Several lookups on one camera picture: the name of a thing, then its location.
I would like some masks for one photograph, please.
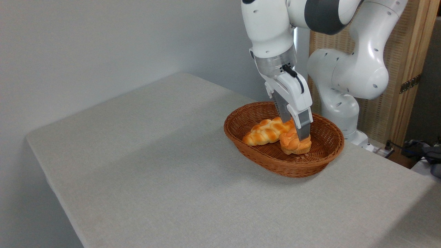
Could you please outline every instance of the basket rim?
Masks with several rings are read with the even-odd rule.
[[[245,146],[248,146],[249,148],[253,149],[255,152],[257,152],[257,153],[259,153],[259,154],[261,154],[261,155],[267,157],[268,159],[270,159],[270,160],[272,160],[272,161],[274,161],[274,162],[278,162],[278,163],[292,163],[292,162],[288,162],[288,161],[286,161],[286,160],[277,159],[277,158],[274,158],[274,157],[268,156],[267,154],[263,154],[263,153],[261,153],[257,148],[255,148],[255,147],[253,147],[253,146],[250,146],[250,145],[247,145],[247,144],[244,143],[242,140],[236,138],[236,137],[231,133],[231,131],[227,128],[228,123],[230,123],[230,121],[232,120],[232,118],[233,118],[235,115],[237,115],[237,113],[239,112],[239,110],[241,110],[242,108],[248,107],[248,106],[250,106],[250,105],[273,105],[273,104],[274,104],[274,103],[273,103],[272,101],[256,101],[256,102],[252,102],[252,103],[245,104],[245,105],[243,105],[243,106],[241,106],[241,107],[235,109],[235,110],[234,110],[233,112],[231,112],[231,113],[227,116],[227,118],[225,119],[225,122],[224,122],[224,132],[225,132],[225,134],[227,134],[228,138],[231,139],[233,142],[234,142],[234,141],[235,141],[235,142],[239,142],[239,143],[241,143],[241,144],[243,144],[243,145],[245,145]],[[337,131],[337,133],[339,134],[339,139],[338,139],[338,144],[337,144],[338,149],[336,149],[335,151],[333,151],[333,152],[332,152],[331,154],[329,154],[328,156],[326,156],[326,157],[324,157],[324,158],[321,158],[321,159],[319,159],[319,160],[317,160],[317,161],[296,162],[296,164],[299,164],[299,165],[314,165],[314,167],[316,167],[316,166],[317,166],[317,163],[320,163],[320,164],[328,164],[328,163],[330,163],[332,160],[334,160],[338,155],[340,155],[340,153],[343,151],[343,148],[344,148],[344,137],[343,137],[343,133],[341,132],[341,130],[340,130],[340,129],[339,129],[339,128],[338,128],[333,122],[331,122],[331,121],[328,120],[327,118],[325,118],[325,117],[323,117],[323,116],[321,116],[321,115],[319,115],[319,114],[316,114],[316,113],[312,113],[312,116],[313,116],[313,118],[319,118],[319,119],[327,120],[327,121],[329,122],[330,126],[332,126],[332,127],[335,129],[335,131]]]

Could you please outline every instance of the bread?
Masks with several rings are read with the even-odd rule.
[[[280,134],[280,147],[285,154],[305,154],[311,148],[311,135],[300,141],[297,136],[296,128],[291,128],[288,132]]]
[[[243,137],[242,141],[250,146],[274,143],[279,140],[281,133],[288,132],[292,128],[295,129],[292,120],[283,123],[280,117],[272,120],[266,119],[254,125],[251,131]]]

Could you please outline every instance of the brown woven basket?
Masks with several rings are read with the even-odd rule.
[[[328,119],[313,114],[311,123],[311,149],[307,154],[286,155],[280,142],[263,146],[249,146],[242,138],[264,119],[277,117],[271,101],[254,102],[233,111],[225,120],[224,131],[237,149],[251,161],[276,174],[286,177],[307,177],[322,171],[344,147],[340,129]]]

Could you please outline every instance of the metal hinge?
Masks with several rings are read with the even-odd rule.
[[[410,79],[409,81],[403,83],[400,88],[400,94],[403,92],[406,92],[408,89],[412,88],[413,86],[419,84],[419,81],[421,80],[421,74],[418,76]]]

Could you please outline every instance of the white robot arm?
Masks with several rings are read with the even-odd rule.
[[[383,51],[407,0],[364,1],[349,29],[355,41],[351,54],[319,49],[308,60],[308,74],[321,98],[322,115],[335,123],[345,139],[367,148],[357,130],[359,105],[354,97],[374,99],[386,89],[389,74]]]
[[[266,80],[268,95],[275,101],[280,117],[284,121],[293,117],[301,140],[310,132],[312,100],[306,81],[293,69],[293,28],[336,34],[351,21],[362,1],[242,0],[243,20],[253,44],[250,54]],[[322,103],[322,114],[336,123],[344,135],[356,130],[357,125],[358,104],[351,95],[372,99],[387,86],[383,49],[406,3],[407,0],[366,0],[351,26],[351,37],[356,42],[354,52],[349,55],[320,49],[308,61],[308,74],[326,102]],[[354,109],[356,116],[350,116]]]

